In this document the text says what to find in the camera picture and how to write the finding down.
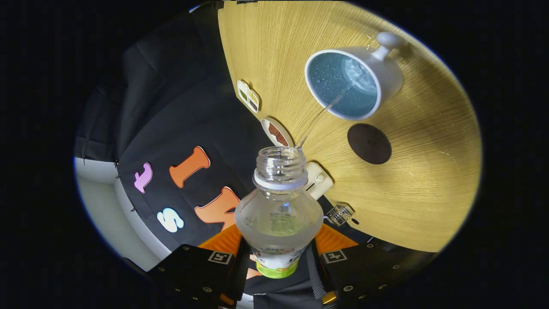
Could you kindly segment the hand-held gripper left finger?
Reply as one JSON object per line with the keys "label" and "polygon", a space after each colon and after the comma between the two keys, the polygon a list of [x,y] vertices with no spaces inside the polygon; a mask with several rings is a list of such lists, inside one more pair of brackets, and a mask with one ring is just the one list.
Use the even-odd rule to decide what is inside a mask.
{"label": "hand-held gripper left finger", "polygon": [[185,307],[236,307],[244,293],[250,248],[232,225],[198,246],[183,244],[151,268],[150,279]]}

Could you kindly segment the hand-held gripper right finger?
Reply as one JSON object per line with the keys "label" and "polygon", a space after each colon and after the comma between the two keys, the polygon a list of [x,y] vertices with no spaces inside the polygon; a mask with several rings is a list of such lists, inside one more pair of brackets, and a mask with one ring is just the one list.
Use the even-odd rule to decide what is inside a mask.
{"label": "hand-held gripper right finger", "polygon": [[412,275],[398,253],[358,244],[326,224],[307,248],[314,297],[322,306],[364,306]]}

